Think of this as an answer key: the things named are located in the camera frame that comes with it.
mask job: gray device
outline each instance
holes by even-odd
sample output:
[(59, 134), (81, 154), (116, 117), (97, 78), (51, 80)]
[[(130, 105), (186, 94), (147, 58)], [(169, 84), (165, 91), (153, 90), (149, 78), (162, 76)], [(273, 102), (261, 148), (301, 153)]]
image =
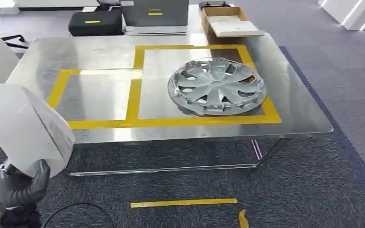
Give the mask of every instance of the gray device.
[(189, 0), (120, 0), (127, 26), (187, 26)]

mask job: yellow tape outline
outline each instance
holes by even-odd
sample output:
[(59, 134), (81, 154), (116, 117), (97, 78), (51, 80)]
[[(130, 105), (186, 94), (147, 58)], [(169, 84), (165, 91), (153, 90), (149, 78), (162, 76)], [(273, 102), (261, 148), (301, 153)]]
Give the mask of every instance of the yellow tape outline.
[(245, 209), (239, 212), (240, 228), (250, 228), (248, 220), (245, 218)]
[[(136, 46), (133, 70), (142, 70), (144, 66), (144, 53), (146, 50), (170, 50), (170, 49), (237, 49), (244, 64), (255, 68), (254, 62), (245, 45), (165, 45), (165, 46)], [(48, 104), (56, 109), (65, 90), (70, 76), (80, 74), (81, 70), (61, 70), (48, 97)], [(105, 129), (105, 128), (133, 128), (133, 127), (177, 127), (177, 126), (209, 126), (209, 125), (237, 125), (237, 124), (278, 124), (282, 120), (277, 113), (275, 106), (269, 96), (261, 104), (263, 115), (250, 116), (218, 116), (201, 118), (160, 118), (160, 119), (139, 119), (140, 95), (142, 90), (142, 79), (132, 79), (128, 107), (125, 120), (87, 120), (68, 121), (73, 130)]]
[(202, 205), (202, 204), (226, 204), (237, 203), (236, 198), (227, 199), (188, 199), (188, 200), (172, 200), (172, 201), (155, 201), (131, 203), (131, 208), (149, 208), (149, 207), (167, 207), (167, 206), (184, 206), (184, 205)]

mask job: black cable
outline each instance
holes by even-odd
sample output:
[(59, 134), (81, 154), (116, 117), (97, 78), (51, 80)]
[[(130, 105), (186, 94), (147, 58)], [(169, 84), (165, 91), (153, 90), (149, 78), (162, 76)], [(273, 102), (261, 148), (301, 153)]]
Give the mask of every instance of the black cable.
[(99, 209), (104, 215), (107, 216), (108, 220), (110, 221), (110, 225), (111, 225), (111, 228), (115, 228), (114, 226), (114, 222), (113, 220), (111, 219), (110, 215), (108, 214), (108, 212), (106, 210), (104, 210), (104, 208), (102, 208), (101, 206), (97, 206), (97, 205), (94, 205), (92, 203), (74, 203), (74, 204), (71, 204), (71, 205), (68, 205), (66, 207), (63, 207), (57, 211), (55, 211), (54, 213), (52, 213), (48, 219), (44, 222), (43, 226), (41, 228), (45, 228), (45, 226), (47, 225), (47, 223), (52, 219), (52, 217), (54, 217), (56, 214), (58, 214), (59, 212), (67, 209), (67, 208), (70, 208), (70, 207), (73, 207), (73, 206), (77, 206), (77, 205), (89, 205), (89, 206), (92, 206), (92, 207), (95, 207), (97, 209)]

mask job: hand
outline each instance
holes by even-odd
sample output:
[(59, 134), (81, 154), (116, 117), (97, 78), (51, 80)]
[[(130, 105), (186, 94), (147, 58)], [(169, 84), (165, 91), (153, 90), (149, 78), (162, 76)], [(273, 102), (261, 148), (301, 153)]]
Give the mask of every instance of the hand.
[(37, 161), (35, 166), (33, 180), (22, 173), (0, 170), (0, 202), (7, 208), (34, 204), (45, 197), (51, 169), (45, 160)]

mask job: stainless steel table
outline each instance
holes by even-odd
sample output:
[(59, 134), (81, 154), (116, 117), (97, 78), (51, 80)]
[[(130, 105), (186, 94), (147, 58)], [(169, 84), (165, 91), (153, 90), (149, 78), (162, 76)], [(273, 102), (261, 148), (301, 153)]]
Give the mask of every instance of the stainless steel table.
[[(207, 36), (196, 6), (190, 6), (186, 36), (116, 36), (35, 40), (7, 83), (20, 84), (69, 121), (76, 143), (223, 139), (252, 140), (257, 161), (228, 166), (178, 167), (132, 172), (257, 167), (293, 137), (333, 130), (269, 34), (256, 38)], [(180, 110), (167, 81), (182, 64), (225, 57), (255, 67), (268, 87), (262, 107), (238, 116), (195, 117)], [(257, 139), (277, 138), (267, 153)]]

